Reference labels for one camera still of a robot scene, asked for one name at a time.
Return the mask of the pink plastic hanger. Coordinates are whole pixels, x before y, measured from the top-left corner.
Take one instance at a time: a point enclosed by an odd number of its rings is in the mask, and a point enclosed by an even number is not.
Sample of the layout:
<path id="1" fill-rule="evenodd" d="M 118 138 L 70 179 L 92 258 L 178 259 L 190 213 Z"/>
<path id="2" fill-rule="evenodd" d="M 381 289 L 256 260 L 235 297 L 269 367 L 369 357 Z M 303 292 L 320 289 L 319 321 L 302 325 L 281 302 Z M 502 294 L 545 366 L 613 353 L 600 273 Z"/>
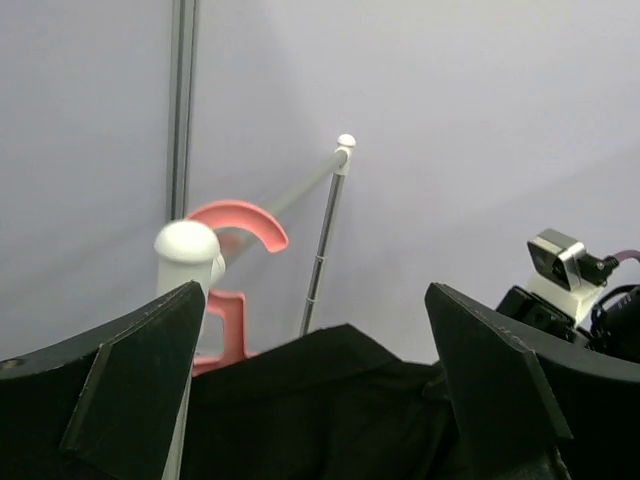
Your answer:
<path id="1" fill-rule="evenodd" d="M 265 253 L 279 254 L 289 246 L 285 229 L 265 209 L 241 200 L 220 200 L 206 204 L 188 215 L 208 227 L 217 237 L 219 257 L 207 291 L 207 314 L 221 327 L 221 347 L 217 354 L 198 354 L 193 361 L 194 377 L 228 367 L 252 356 L 248 349 L 248 282 L 240 279 L 241 250 L 255 241 Z"/>

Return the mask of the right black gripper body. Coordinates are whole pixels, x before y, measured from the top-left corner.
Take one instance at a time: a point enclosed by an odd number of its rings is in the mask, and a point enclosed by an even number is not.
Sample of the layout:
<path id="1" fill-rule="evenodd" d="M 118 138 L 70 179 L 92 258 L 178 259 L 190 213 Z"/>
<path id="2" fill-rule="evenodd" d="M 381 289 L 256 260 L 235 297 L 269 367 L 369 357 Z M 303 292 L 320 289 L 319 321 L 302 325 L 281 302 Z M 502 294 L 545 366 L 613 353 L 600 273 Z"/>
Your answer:
<path id="1" fill-rule="evenodd" d="M 505 294 L 496 311 L 578 346 L 587 347 L 592 340 L 592 335 L 566 313 L 519 286 Z"/>

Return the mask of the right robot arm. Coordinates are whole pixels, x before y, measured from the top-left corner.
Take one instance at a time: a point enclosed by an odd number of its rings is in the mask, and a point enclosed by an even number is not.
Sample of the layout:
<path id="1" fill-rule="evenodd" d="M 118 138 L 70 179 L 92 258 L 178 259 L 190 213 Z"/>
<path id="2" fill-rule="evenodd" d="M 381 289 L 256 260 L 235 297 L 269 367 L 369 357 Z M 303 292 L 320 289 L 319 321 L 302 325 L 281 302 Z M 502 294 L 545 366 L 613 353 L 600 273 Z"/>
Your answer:
<path id="1" fill-rule="evenodd" d="M 497 307 L 509 318 L 611 357 L 639 361 L 639 287 L 621 285 L 599 299 L 585 329 L 549 302 L 512 287 Z"/>

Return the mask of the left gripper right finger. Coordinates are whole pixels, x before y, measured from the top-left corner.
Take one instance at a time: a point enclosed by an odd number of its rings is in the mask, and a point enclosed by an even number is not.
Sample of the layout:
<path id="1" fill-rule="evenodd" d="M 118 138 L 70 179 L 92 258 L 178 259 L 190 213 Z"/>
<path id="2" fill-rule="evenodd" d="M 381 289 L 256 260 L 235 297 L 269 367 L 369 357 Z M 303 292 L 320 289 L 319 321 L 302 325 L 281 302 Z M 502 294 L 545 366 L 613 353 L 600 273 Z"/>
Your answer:
<path id="1" fill-rule="evenodd" d="M 473 478 L 638 478 L 638 364 L 442 283 L 429 285 L 425 306 Z"/>

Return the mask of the black shirt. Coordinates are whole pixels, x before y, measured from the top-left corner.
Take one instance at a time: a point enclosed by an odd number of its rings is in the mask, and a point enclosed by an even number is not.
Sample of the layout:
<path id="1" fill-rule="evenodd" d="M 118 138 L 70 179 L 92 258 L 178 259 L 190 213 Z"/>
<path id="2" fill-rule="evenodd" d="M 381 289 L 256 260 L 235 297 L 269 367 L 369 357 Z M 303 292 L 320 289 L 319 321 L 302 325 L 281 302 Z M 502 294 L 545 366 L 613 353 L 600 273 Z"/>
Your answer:
<path id="1" fill-rule="evenodd" d="M 440 363 L 350 324 L 193 379 L 185 479 L 475 479 Z"/>

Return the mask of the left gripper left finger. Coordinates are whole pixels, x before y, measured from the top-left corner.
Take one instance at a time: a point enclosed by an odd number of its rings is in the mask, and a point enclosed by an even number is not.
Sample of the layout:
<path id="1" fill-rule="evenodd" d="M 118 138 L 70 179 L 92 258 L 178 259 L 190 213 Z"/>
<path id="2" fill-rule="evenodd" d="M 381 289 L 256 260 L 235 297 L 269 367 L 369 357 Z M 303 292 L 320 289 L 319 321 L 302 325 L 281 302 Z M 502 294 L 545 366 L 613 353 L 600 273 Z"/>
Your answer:
<path id="1" fill-rule="evenodd" d="M 191 281 L 2 361 L 2 478 L 161 478 L 203 313 Z"/>

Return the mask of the silver white garment rack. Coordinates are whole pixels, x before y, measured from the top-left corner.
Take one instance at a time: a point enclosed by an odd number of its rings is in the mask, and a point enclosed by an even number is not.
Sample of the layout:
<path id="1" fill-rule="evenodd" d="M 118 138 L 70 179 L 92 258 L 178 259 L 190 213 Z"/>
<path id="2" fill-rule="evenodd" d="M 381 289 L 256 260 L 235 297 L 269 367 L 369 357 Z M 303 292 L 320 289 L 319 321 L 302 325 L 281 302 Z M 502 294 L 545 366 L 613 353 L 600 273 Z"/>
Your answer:
<path id="1" fill-rule="evenodd" d="M 313 264 L 300 328 L 309 331 L 324 263 L 331 239 L 343 184 L 351 167 L 356 139 L 342 134 L 327 166 L 283 194 L 264 210 L 244 201 L 218 201 L 199 208 L 187 218 L 168 223 L 156 237 L 159 256 L 156 294 L 194 280 L 204 292 L 205 311 L 217 314 L 223 324 L 223 351 L 218 356 L 196 355 L 188 377 L 223 368 L 250 357 L 246 347 L 246 299 L 241 292 L 216 290 L 214 286 L 231 263 L 257 239 L 271 253 L 288 246 L 286 232 L 277 217 L 304 198 L 327 175 L 332 176 L 323 224 Z"/>

